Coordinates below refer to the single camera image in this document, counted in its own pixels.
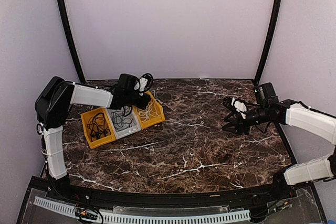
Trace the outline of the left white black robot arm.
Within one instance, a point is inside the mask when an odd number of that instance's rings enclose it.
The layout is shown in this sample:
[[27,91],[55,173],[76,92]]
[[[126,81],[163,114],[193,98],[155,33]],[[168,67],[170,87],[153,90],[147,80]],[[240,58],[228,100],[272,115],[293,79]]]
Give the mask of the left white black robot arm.
[[152,74],[120,74],[113,85],[93,87],[54,76],[35,102],[37,132],[42,136],[48,174],[55,180],[68,175],[63,148],[64,125],[75,107],[111,110],[146,109],[151,101]]

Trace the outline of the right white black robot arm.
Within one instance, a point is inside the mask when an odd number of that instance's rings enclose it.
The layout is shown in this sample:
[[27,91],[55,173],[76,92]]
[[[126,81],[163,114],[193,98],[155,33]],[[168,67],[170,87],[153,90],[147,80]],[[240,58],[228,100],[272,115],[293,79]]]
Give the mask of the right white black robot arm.
[[[278,123],[299,128],[335,145],[335,116],[313,109],[301,101],[279,101],[270,82],[255,86],[254,95],[255,104],[235,97],[223,99],[223,105],[230,110],[230,114],[224,118],[224,132],[248,135],[252,126]],[[278,200],[287,193],[288,186],[333,179],[335,152],[278,171],[274,174],[273,184],[268,187],[268,195]]]

